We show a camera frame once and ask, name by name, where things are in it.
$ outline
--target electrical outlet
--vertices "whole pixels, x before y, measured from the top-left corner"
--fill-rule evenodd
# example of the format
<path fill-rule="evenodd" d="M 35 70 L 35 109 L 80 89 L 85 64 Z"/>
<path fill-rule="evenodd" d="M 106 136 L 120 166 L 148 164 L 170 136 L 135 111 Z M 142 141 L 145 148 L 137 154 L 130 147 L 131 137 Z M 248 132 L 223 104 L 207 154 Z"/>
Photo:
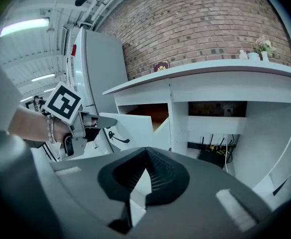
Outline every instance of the electrical outlet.
<path fill-rule="evenodd" d="M 224 117 L 232 117 L 234 112 L 233 107 L 224 107 Z"/>

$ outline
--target flower vase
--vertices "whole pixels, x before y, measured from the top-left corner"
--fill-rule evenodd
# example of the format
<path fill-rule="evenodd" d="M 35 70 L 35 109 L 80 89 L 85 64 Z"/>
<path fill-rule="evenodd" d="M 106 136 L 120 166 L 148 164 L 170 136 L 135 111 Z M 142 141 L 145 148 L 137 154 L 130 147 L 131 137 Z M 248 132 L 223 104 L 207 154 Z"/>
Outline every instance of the flower vase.
<path fill-rule="evenodd" d="M 262 51 L 261 56 L 263 57 L 263 61 L 269 62 L 267 51 Z"/>
<path fill-rule="evenodd" d="M 258 53 L 251 52 L 248 54 L 248 59 L 250 60 L 260 60 Z"/>

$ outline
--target human arm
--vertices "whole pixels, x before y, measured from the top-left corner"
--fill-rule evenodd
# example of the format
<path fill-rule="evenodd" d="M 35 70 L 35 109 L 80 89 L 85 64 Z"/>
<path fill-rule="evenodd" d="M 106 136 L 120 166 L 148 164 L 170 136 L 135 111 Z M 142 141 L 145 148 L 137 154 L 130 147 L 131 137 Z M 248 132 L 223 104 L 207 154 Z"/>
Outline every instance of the human arm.
<path fill-rule="evenodd" d="M 43 114 L 19 106 L 10 122 L 8 132 L 26 140 L 48 141 L 47 120 Z M 58 118 L 55 119 L 53 130 L 57 142 L 62 142 L 64 136 L 70 133 L 68 126 Z"/>

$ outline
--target brick wall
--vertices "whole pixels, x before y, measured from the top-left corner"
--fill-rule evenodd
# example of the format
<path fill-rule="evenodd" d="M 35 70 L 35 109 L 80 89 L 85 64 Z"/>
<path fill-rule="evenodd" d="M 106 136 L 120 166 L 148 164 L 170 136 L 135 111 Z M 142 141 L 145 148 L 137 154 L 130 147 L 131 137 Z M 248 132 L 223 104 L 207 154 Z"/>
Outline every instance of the brick wall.
<path fill-rule="evenodd" d="M 237 59 L 262 35 L 277 48 L 269 60 L 291 66 L 289 37 L 267 0 L 124 0 L 98 31 L 121 39 L 129 80 L 166 59 Z"/>

